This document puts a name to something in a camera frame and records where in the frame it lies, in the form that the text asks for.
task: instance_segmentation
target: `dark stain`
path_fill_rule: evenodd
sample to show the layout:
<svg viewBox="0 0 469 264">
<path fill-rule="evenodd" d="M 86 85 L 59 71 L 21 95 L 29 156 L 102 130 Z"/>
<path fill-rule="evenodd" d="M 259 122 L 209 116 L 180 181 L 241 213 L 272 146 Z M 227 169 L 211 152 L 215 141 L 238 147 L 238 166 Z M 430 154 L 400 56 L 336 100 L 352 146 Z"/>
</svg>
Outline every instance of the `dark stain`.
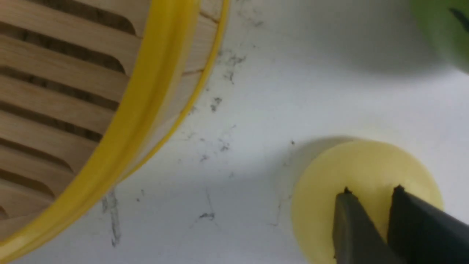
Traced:
<svg viewBox="0 0 469 264">
<path fill-rule="evenodd" d="M 238 57 L 236 54 L 231 56 L 227 61 L 227 66 L 234 67 L 237 64 L 243 63 L 246 60 L 246 56 Z"/>
<path fill-rule="evenodd" d="M 208 218 L 210 221 L 215 220 L 215 213 L 203 213 L 202 215 L 199 216 L 199 219 L 202 218 Z"/>
<path fill-rule="evenodd" d="M 455 8 L 450 8 L 449 11 L 456 17 L 459 23 L 461 23 L 464 30 L 469 33 L 469 19 L 465 16 L 465 14 Z"/>
<path fill-rule="evenodd" d="M 220 152 L 226 152 L 230 150 L 230 143 L 225 142 L 223 139 L 218 139 L 218 141 L 220 141 L 220 143 L 222 144 Z"/>
<path fill-rule="evenodd" d="M 121 225 L 119 223 L 119 209 L 115 191 L 111 190 L 107 197 L 103 199 L 102 203 L 103 212 L 109 211 L 111 215 L 111 230 L 113 233 L 111 244 L 115 248 L 121 242 Z"/>
<path fill-rule="evenodd" d="M 197 112 L 197 107 L 193 106 L 191 109 L 190 109 L 190 112 L 189 112 L 189 116 L 190 115 L 193 115 L 195 112 Z"/>
<path fill-rule="evenodd" d="M 217 111 L 217 107 L 221 104 L 221 101 L 223 101 L 223 99 L 221 99 L 220 97 L 215 97 L 213 99 L 213 103 L 210 105 L 210 109 L 213 113 Z"/>
<path fill-rule="evenodd" d="M 187 138 L 184 139 L 185 141 L 189 141 L 193 136 L 195 136 L 196 133 L 195 132 L 191 132 L 189 135 L 187 135 Z"/>
<path fill-rule="evenodd" d="M 235 82 L 233 81 L 233 76 L 235 75 L 235 72 L 233 70 L 227 70 L 226 73 L 223 75 L 223 78 L 225 80 L 228 80 L 231 82 L 231 84 L 235 84 Z"/>
<path fill-rule="evenodd" d="M 278 204 L 278 206 L 277 206 L 277 216 L 276 216 L 276 218 L 275 218 L 275 223 L 274 223 L 274 224 L 273 224 L 273 223 L 270 223 L 270 224 L 268 224 L 268 225 L 271 225 L 271 226 L 273 226 L 273 227 L 279 226 L 280 212 L 281 212 L 281 210 L 282 210 L 282 201 L 279 201 L 279 204 Z"/>
<path fill-rule="evenodd" d="M 264 22 L 263 22 L 263 21 L 256 21 L 256 22 L 253 22 L 253 24 L 252 24 L 252 25 L 253 25 L 255 28 L 257 28 L 257 27 L 260 27 L 260 26 L 262 26 L 263 24 L 264 24 Z"/>
<path fill-rule="evenodd" d="M 202 158 L 200 159 L 200 162 L 202 163 L 202 162 L 208 160 L 209 158 L 210 158 L 210 157 L 207 156 L 207 155 L 202 155 Z"/>
</svg>

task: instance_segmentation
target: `white countertop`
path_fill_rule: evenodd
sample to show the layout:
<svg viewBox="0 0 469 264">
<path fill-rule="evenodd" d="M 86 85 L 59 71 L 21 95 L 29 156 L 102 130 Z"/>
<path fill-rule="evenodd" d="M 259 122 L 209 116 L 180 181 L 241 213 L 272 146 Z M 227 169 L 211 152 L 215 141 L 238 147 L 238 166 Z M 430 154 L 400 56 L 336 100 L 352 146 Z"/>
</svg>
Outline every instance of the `white countertop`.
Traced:
<svg viewBox="0 0 469 264">
<path fill-rule="evenodd" d="M 233 0 L 217 66 L 179 131 L 105 212 L 97 204 L 15 264 L 303 264 L 292 187 L 350 138 L 414 154 L 447 212 L 469 223 L 469 76 L 435 56 L 407 5 Z"/>
</svg>

